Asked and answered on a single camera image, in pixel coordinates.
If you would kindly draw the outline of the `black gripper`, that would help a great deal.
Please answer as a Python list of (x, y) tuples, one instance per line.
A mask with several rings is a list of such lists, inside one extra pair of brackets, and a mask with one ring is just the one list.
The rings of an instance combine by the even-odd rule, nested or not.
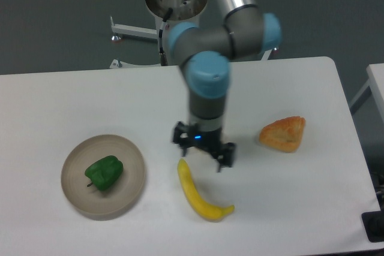
[(235, 160), (236, 144), (232, 142), (222, 143), (222, 128), (213, 131), (202, 131), (195, 124), (188, 126), (178, 122), (173, 130), (172, 142), (181, 149), (182, 157), (187, 155), (190, 147), (195, 147), (209, 153), (217, 162), (219, 173), (222, 168), (231, 168)]

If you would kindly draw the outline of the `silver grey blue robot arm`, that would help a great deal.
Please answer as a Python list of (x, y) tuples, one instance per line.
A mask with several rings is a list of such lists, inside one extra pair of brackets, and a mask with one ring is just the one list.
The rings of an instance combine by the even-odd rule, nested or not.
[(176, 65), (188, 88), (188, 123), (179, 122), (173, 142), (183, 152), (191, 147), (207, 152), (219, 168), (231, 167), (234, 143), (223, 143), (221, 134), (234, 59), (277, 49), (280, 22), (263, 13), (256, 0), (218, 0), (223, 24), (198, 27), (195, 18), (206, 0), (146, 0), (148, 9), (161, 22), (157, 27), (161, 65)]

